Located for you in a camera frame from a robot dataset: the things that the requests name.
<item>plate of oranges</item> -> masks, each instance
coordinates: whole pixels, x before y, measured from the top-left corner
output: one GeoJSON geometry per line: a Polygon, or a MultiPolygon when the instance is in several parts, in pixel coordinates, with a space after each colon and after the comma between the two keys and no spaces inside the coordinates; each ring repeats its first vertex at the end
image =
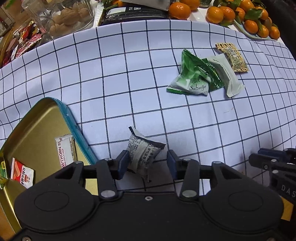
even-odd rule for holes
{"type": "Polygon", "coordinates": [[[274,41],[280,38],[278,27],[260,0],[214,0],[213,6],[207,10],[206,19],[224,27],[235,24],[250,38],[274,41]]]}

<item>wooden surface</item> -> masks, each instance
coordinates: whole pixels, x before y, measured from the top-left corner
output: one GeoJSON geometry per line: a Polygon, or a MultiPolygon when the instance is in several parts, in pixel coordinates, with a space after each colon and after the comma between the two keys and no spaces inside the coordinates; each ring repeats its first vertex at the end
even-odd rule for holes
{"type": "Polygon", "coordinates": [[[2,207],[0,206],[0,236],[4,240],[8,240],[14,235],[14,232],[11,229],[11,226],[4,215],[4,212],[2,210],[2,207]]]}

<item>glass jar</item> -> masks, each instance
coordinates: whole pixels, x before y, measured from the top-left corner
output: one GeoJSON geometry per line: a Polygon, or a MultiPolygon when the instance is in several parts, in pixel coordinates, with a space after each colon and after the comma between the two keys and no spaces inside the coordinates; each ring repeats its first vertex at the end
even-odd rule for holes
{"type": "Polygon", "coordinates": [[[89,0],[24,0],[22,7],[52,39],[82,30],[94,20],[89,0]]]}

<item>white hawthorn strip wrapper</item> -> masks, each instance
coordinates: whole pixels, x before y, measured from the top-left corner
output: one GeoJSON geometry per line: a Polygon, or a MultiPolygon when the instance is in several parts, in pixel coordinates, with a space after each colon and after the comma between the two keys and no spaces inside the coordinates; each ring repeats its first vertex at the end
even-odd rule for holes
{"type": "Polygon", "coordinates": [[[59,162],[62,168],[77,161],[73,135],[67,134],[55,140],[57,143],[59,162]]]}

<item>checkered tablecloth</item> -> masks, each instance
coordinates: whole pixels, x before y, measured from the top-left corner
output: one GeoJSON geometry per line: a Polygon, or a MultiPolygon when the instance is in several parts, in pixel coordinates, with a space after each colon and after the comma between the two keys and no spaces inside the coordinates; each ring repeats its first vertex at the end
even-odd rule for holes
{"type": "MultiPolygon", "coordinates": [[[[126,149],[129,126],[166,143],[150,171],[150,183],[126,173],[119,190],[173,191],[167,149],[210,165],[219,160],[267,184],[268,172],[248,163],[259,148],[295,147],[296,62],[274,41],[252,41],[221,26],[180,20],[113,24],[65,36],[33,49],[1,69],[0,139],[41,98],[71,109],[98,159],[126,149]],[[218,42],[233,43],[250,71],[238,73],[246,88],[227,98],[166,92],[179,74],[184,48],[199,57],[219,54],[218,42]]],[[[201,194],[210,190],[201,181],[201,194]]]]}

